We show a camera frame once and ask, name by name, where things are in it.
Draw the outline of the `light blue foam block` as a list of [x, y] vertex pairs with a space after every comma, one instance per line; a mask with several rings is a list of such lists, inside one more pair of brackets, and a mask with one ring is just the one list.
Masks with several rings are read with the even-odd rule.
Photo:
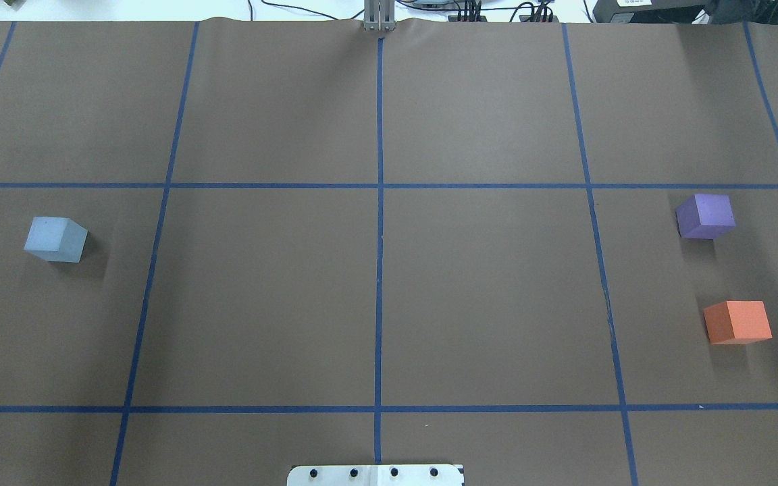
[[52, 263], [78, 263], [82, 259], [88, 231], [73, 219], [34, 217], [24, 251]]

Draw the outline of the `purple foam block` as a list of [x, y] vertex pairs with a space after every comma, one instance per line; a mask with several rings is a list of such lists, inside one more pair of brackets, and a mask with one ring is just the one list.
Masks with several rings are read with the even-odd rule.
[[715, 240], [737, 227], [726, 194], [693, 194], [676, 207], [675, 216], [683, 239]]

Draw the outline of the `orange foam block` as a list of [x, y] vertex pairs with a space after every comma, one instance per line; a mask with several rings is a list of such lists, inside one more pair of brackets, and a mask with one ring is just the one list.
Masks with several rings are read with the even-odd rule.
[[702, 310], [712, 345], [744, 345], [773, 338], [762, 301], [727, 300]]

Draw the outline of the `brown paper table cover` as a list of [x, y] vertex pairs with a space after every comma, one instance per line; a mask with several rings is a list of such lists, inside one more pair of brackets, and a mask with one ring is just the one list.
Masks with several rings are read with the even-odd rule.
[[778, 485], [778, 26], [0, 22], [0, 485], [403, 462]]

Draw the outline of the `grey aluminium post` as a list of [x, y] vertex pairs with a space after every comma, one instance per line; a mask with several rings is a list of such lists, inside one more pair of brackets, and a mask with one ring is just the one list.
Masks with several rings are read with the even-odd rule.
[[389, 32], [395, 30], [395, 4], [393, 0], [365, 0], [363, 2], [363, 28], [366, 31]]

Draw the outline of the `white metal base plate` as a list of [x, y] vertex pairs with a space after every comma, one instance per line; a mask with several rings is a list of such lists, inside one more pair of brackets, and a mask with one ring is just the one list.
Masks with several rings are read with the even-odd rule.
[[464, 485], [462, 465], [352, 464], [291, 468], [287, 485]]

